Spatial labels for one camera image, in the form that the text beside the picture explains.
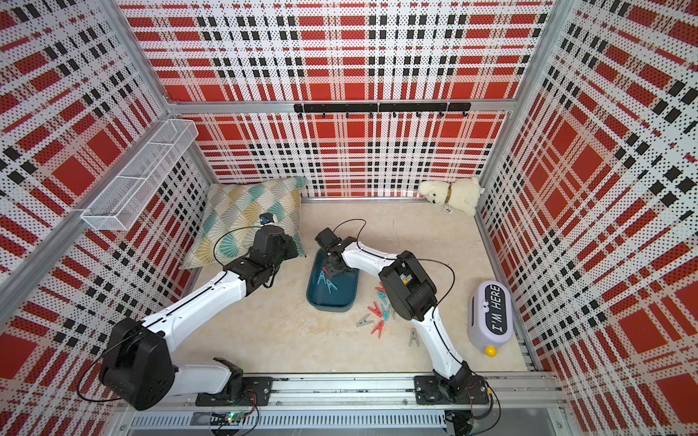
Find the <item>teal plastic storage box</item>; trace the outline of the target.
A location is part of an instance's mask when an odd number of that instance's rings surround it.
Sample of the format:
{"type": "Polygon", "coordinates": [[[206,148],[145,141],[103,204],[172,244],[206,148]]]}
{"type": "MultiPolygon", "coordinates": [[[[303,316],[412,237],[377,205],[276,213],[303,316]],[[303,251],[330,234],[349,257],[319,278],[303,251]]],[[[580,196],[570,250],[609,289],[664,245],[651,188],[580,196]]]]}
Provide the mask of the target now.
{"type": "Polygon", "coordinates": [[[325,258],[322,250],[316,252],[306,289],[306,300],[319,311],[347,312],[356,300],[359,271],[354,269],[330,275],[325,268],[325,258]]]}

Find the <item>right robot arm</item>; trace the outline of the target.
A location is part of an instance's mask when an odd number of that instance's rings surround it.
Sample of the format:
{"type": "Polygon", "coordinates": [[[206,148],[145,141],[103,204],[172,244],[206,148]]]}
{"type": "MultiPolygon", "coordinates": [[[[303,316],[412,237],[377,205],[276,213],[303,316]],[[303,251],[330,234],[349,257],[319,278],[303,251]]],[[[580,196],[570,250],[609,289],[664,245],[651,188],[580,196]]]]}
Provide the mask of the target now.
{"type": "Polygon", "coordinates": [[[342,239],[329,228],[316,236],[316,243],[325,252],[325,266],[332,274],[358,270],[379,279],[397,315],[414,325],[444,395],[460,396],[474,381],[474,374],[445,330],[436,284],[420,259],[408,251],[380,252],[354,237],[342,239]]]}

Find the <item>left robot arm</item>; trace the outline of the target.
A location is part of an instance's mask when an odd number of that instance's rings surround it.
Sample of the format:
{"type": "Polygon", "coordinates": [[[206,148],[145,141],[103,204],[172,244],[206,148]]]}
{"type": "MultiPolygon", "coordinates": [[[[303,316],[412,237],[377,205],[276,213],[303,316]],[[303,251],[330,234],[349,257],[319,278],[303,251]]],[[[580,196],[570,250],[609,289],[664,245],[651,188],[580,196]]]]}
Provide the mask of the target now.
{"type": "Polygon", "coordinates": [[[117,323],[98,380],[138,411],[187,394],[237,400],[243,394],[244,372],[234,363],[223,358],[204,364],[176,363],[172,354],[226,307],[260,287],[270,287],[281,264],[297,256],[294,239],[281,227],[259,228],[247,253],[226,263],[207,284],[141,321],[127,318],[117,323]]]}

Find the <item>grey clothespin left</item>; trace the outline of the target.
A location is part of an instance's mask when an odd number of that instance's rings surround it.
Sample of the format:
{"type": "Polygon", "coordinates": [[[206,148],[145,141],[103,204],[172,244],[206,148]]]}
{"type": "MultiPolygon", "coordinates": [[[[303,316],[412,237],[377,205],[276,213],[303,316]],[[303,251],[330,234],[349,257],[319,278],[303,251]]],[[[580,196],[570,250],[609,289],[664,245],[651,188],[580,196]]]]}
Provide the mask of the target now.
{"type": "Polygon", "coordinates": [[[366,314],[356,323],[356,326],[363,327],[363,326],[367,326],[373,322],[374,322],[374,320],[371,318],[371,314],[366,314]]]}

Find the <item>grey clothespin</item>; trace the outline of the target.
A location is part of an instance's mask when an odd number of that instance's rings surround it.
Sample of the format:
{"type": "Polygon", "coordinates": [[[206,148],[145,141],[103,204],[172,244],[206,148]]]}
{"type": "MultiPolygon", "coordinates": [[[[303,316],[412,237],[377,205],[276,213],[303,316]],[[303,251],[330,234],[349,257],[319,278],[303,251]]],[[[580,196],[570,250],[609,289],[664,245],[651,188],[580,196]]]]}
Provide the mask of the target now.
{"type": "Polygon", "coordinates": [[[409,346],[410,347],[412,347],[412,346],[419,347],[420,346],[419,336],[418,336],[417,330],[415,328],[412,328],[410,331],[409,346]]]}
{"type": "Polygon", "coordinates": [[[371,318],[371,314],[366,314],[356,323],[356,326],[363,327],[363,326],[367,326],[373,322],[374,322],[374,320],[371,318]]]}

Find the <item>red clothespin bottom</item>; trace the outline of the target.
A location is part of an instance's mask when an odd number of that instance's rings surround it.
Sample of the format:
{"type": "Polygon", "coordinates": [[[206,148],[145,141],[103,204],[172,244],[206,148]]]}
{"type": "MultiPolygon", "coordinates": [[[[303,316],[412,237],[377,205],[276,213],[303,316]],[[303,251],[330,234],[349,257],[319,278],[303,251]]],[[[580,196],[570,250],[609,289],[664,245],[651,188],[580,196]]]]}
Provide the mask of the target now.
{"type": "Polygon", "coordinates": [[[378,338],[381,338],[384,326],[385,326],[385,322],[384,322],[384,321],[380,321],[380,322],[376,325],[376,327],[374,327],[374,329],[372,330],[371,334],[377,334],[378,338]]]}

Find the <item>patterned cushion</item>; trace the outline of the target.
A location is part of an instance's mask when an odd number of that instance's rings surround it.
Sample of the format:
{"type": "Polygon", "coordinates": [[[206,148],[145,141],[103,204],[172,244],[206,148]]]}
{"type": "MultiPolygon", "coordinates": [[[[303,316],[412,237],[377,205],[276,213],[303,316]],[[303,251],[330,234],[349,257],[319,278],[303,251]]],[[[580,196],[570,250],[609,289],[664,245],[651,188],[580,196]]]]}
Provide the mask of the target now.
{"type": "Polygon", "coordinates": [[[293,238],[298,255],[303,257],[301,193],[306,183],[304,177],[291,177],[253,185],[211,185],[203,222],[182,267],[188,270],[228,263],[246,254],[261,225],[260,215],[266,213],[293,238]]]}

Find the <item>grey clothespin bottom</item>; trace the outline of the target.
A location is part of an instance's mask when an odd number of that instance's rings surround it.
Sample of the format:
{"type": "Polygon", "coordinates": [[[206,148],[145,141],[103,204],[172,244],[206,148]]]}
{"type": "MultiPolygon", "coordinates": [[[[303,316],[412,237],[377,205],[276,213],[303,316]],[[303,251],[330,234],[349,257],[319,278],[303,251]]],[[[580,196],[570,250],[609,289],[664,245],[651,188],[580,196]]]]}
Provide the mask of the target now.
{"type": "Polygon", "coordinates": [[[412,346],[419,347],[420,346],[419,336],[418,336],[417,330],[415,328],[412,328],[410,331],[409,346],[410,347],[412,347],[412,346]]]}

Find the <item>white plush dog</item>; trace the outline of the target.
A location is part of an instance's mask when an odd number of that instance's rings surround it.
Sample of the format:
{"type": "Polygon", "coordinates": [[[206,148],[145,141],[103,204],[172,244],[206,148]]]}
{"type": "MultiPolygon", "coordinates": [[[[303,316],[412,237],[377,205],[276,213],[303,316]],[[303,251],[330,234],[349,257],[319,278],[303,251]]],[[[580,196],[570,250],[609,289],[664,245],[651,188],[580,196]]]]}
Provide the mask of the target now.
{"type": "Polygon", "coordinates": [[[484,190],[477,177],[452,183],[424,181],[418,186],[418,194],[432,205],[442,206],[449,214],[460,211],[469,216],[476,215],[484,190]]]}

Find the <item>green circuit board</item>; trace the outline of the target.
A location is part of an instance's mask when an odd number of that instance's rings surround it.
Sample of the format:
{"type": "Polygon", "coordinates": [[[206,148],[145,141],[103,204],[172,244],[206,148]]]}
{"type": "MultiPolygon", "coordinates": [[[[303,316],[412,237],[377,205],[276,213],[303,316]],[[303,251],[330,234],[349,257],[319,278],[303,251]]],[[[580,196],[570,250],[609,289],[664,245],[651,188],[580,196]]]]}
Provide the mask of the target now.
{"type": "Polygon", "coordinates": [[[247,418],[247,412],[211,412],[210,424],[212,426],[238,426],[247,418]]]}

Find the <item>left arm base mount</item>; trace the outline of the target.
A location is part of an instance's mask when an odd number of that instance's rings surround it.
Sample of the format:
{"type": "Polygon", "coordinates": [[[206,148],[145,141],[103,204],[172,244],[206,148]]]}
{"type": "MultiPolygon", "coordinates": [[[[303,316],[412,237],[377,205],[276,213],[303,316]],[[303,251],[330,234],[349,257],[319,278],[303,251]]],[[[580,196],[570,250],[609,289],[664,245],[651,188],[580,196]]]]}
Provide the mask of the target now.
{"type": "Polygon", "coordinates": [[[274,382],[272,377],[248,376],[226,359],[216,357],[214,361],[225,366],[231,374],[220,392],[198,394],[197,407],[268,405],[274,382]]]}

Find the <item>black hook rail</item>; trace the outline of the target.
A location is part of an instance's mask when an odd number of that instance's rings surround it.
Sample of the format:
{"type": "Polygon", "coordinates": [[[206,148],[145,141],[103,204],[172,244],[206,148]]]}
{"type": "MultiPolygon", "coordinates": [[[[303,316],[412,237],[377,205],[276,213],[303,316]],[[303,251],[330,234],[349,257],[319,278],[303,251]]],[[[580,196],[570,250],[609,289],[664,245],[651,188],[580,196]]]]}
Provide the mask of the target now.
{"type": "Polygon", "coordinates": [[[295,104],[296,114],[372,114],[372,113],[467,113],[470,102],[463,103],[358,103],[358,104],[295,104]]]}

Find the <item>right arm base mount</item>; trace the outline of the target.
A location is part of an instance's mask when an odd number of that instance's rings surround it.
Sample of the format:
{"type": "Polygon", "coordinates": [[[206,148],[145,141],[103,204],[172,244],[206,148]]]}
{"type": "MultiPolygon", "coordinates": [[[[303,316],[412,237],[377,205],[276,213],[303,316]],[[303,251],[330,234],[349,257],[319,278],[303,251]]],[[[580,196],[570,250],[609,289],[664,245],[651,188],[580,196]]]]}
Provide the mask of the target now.
{"type": "Polygon", "coordinates": [[[472,376],[460,387],[434,375],[414,376],[414,395],[419,405],[489,405],[490,398],[481,377],[472,376]]]}

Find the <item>aluminium front rail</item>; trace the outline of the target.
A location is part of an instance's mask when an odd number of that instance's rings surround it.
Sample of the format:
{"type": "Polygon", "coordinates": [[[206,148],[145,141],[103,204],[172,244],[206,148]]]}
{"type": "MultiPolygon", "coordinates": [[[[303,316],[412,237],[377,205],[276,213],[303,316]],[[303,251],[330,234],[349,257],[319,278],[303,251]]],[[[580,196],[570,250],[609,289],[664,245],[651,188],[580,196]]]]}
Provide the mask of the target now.
{"type": "Polygon", "coordinates": [[[494,411],[565,408],[567,400],[550,372],[484,372],[454,401],[447,401],[434,378],[426,374],[258,374],[245,377],[240,391],[226,401],[190,393],[166,397],[147,410],[222,410],[252,405],[264,412],[440,407],[480,412],[488,407],[494,411]]]}

